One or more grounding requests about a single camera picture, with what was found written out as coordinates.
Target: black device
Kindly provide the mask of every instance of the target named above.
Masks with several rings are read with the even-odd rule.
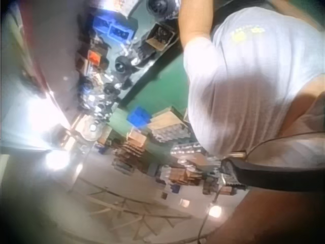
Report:
[[[172,18],[178,13],[176,0],[147,0],[147,10],[158,20]]]
[[[268,140],[255,147],[245,158],[229,157],[223,159],[220,172],[231,175],[239,183],[252,187],[290,192],[325,191],[324,154],[313,152],[314,155],[311,157],[308,155],[289,157],[290,162],[288,164],[286,155],[297,154],[295,147],[290,145],[299,139],[302,139],[304,143],[307,140],[315,139],[317,139],[317,143],[324,143],[325,133],[310,132]],[[285,150],[279,151],[279,147],[285,148]],[[256,156],[259,155],[262,155],[262,157],[267,155],[267,158],[278,163],[266,166],[263,164],[265,160],[258,162],[259,159]]]

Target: white t-shirt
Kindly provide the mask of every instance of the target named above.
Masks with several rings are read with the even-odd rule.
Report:
[[[188,115],[199,143],[222,157],[275,138],[297,93],[325,73],[324,44],[307,23],[257,7],[230,15],[213,41],[190,41]]]

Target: clutter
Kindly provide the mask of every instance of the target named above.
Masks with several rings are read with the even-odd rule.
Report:
[[[190,161],[196,165],[208,165],[207,152],[197,142],[174,145],[171,148],[171,155],[181,160]]]
[[[97,9],[119,12],[125,17],[129,17],[139,1],[140,0],[90,0],[89,5]]]
[[[162,52],[171,43],[175,32],[166,26],[156,23],[150,31],[146,42],[158,51]]]

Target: green wall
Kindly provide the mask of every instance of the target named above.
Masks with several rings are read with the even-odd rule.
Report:
[[[318,22],[324,24],[324,14],[315,1],[293,0],[298,8],[309,13]],[[145,8],[137,10],[138,14],[146,11]],[[117,109],[110,119],[109,125],[119,134],[125,136],[131,129],[126,120],[130,111],[141,106],[149,113],[157,113],[167,107],[174,106],[182,114],[185,113],[188,99],[188,85],[183,68],[183,54],[179,44],[173,47],[158,60],[147,74],[139,81],[140,87],[134,87],[130,96],[126,98],[124,106]],[[160,146],[149,142],[147,148],[150,152],[167,159],[170,146]]]

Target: wooden crate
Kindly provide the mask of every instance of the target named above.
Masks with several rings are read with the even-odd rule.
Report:
[[[158,130],[177,124],[182,124],[187,127],[182,121],[182,115],[174,107],[169,107],[154,114],[148,124],[148,128],[151,130]]]

